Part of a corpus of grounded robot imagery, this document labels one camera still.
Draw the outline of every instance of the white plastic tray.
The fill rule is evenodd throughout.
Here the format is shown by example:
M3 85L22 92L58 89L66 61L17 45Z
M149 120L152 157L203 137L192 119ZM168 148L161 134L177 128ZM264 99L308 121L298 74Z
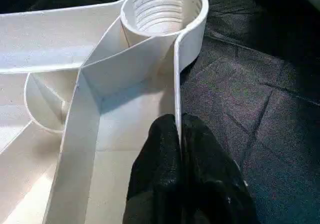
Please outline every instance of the white plastic tray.
M208 6L208 0L120 0L0 16L6 29L0 32L10 40L0 45L5 63L1 78L7 80L9 96L14 78L20 78L14 97L19 97L16 113L25 118L21 124L18 120L24 119L18 117L12 124L1 123L10 133L17 126L20 134L4 141L9 145L0 154L0 162L5 161L0 174L20 172L1 183L8 194L0 205L10 203L10 208L0 209L0 223L18 223L19 210L28 212L24 224L41 223L47 200L44 224L122 222L131 166L151 123L172 113L181 133L180 71L200 52ZM9 19L24 18L27 22L17 24L10 38ZM4 102L0 108L11 112L8 106L12 104ZM33 158L28 154L35 151L33 145L45 154L52 151ZM12 165L13 158L4 158L11 148L11 156L20 152L31 165ZM23 176L29 184L21 182ZM44 177L49 183L45 191L38 184ZM27 211L35 203L36 211Z

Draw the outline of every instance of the black glove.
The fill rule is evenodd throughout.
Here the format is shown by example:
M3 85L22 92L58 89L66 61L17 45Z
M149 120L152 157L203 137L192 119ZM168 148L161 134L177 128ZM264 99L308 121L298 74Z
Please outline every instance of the black glove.
M153 122L133 163L123 223L181 223L181 168L175 117L167 114Z
M197 117L182 116L182 143L190 198L188 213L212 224L258 224L256 208L239 168Z
M123 223L184 222L259 223L238 166L209 128L183 115L181 152L175 118L168 114L151 125L132 166Z

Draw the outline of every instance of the dark background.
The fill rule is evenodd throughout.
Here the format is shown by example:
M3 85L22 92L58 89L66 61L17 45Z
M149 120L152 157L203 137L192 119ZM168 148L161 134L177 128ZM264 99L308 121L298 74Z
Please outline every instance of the dark background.
M0 13L116 0L0 0ZM305 0L209 0L183 110L239 164L263 224L320 223L320 12Z

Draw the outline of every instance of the gloved hand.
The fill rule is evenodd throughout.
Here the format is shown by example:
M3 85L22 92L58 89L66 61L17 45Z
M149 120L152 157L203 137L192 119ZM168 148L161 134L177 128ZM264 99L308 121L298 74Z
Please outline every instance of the gloved hand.
M124 224L181 223L182 162L173 115L153 122L133 163Z
M124 224L259 223L238 166L199 118L182 116L181 146L173 115L154 121L132 166Z

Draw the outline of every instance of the black fabric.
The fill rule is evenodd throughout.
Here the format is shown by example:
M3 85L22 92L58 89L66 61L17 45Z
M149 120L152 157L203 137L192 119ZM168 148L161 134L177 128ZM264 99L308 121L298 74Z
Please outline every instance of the black fabric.
M237 164L198 117L182 116L188 214L211 224L259 224L255 204Z
M181 223L182 163L175 117L159 117L134 161L124 224Z
M0 0L23 12L116 0ZM209 0L183 110L239 163L263 224L320 223L320 15L305 0Z
M182 130L181 152L172 114L151 125L132 165L123 223L259 224L237 164L210 129L185 114Z

